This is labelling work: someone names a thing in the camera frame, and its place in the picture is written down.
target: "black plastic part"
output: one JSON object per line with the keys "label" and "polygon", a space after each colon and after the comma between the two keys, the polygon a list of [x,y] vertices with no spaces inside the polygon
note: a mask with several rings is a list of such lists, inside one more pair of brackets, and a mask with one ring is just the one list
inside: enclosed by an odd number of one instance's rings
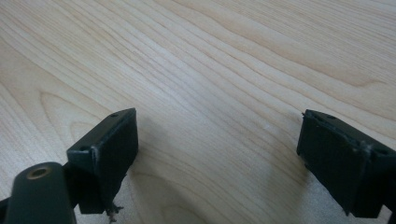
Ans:
{"label": "black plastic part", "polygon": [[391,208],[396,152],[333,116],[306,110],[297,153],[346,214]]}
{"label": "black plastic part", "polygon": [[113,203],[138,151],[136,110],[114,113],[67,150],[64,166],[73,205],[82,214],[118,213]]}
{"label": "black plastic part", "polygon": [[76,223],[61,164],[32,166],[14,180],[6,224]]}

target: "black plastic piece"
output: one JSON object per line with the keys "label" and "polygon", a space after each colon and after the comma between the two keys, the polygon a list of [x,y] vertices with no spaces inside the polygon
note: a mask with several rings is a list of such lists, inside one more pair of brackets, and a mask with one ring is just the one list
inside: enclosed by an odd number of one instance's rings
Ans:
{"label": "black plastic piece", "polygon": [[61,164],[45,162],[17,175],[5,223],[76,223]]}
{"label": "black plastic piece", "polygon": [[378,217],[383,204],[393,209],[396,152],[367,134],[306,110],[297,153],[346,214]]}
{"label": "black plastic piece", "polygon": [[82,214],[106,211],[115,221],[121,207],[113,200],[137,151],[136,110],[108,116],[67,150],[63,167],[47,162],[20,173],[0,202],[0,224],[76,223],[77,204]]}
{"label": "black plastic piece", "polygon": [[108,116],[67,150],[71,200],[82,214],[118,213],[113,200],[137,150],[134,108]]}

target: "wood grain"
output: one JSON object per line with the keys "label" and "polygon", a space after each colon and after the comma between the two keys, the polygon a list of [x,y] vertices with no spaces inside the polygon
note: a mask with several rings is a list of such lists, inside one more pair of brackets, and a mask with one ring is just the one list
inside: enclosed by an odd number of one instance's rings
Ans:
{"label": "wood grain", "polygon": [[295,148],[307,108],[396,148],[394,1],[3,0],[0,37],[0,199],[135,107],[118,223],[389,217],[346,217]]}

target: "hole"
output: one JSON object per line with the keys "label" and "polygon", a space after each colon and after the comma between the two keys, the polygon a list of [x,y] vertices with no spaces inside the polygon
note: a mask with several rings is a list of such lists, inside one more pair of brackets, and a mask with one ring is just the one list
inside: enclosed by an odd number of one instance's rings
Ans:
{"label": "hole", "polygon": [[48,166],[38,167],[27,174],[28,179],[38,179],[50,173]]}

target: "wooden table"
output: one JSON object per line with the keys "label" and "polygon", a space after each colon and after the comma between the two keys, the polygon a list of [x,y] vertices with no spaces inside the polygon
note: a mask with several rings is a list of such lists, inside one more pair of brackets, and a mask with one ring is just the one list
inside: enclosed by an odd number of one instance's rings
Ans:
{"label": "wooden table", "polygon": [[0,199],[23,169],[65,163],[95,124],[135,107],[118,223],[387,222],[387,209],[346,217],[295,150],[307,108],[396,148],[394,1],[0,6]]}

